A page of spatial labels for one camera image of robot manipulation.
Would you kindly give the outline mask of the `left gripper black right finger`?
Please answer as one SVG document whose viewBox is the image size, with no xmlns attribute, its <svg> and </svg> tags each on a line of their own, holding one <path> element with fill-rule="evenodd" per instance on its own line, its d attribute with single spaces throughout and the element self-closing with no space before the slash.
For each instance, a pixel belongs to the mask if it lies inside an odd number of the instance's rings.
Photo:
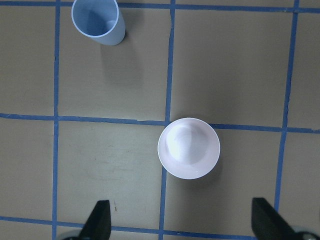
<svg viewBox="0 0 320 240">
<path fill-rule="evenodd" d="M 258 240 L 289 240 L 296 234 L 263 197 L 252 199 L 251 229 Z"/>
</svg>

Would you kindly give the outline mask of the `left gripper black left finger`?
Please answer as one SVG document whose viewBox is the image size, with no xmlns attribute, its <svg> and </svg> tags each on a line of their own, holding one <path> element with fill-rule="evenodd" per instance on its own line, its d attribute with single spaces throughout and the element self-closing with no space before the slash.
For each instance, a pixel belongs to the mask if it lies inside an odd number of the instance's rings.
<svg viewBox="0 0 320 240">
<path fill-rule="evenodd" d="M 79 240 L 108 240 L 111 236 L 109 200 L 99 200 L 78 235 Z"/>
</svg>

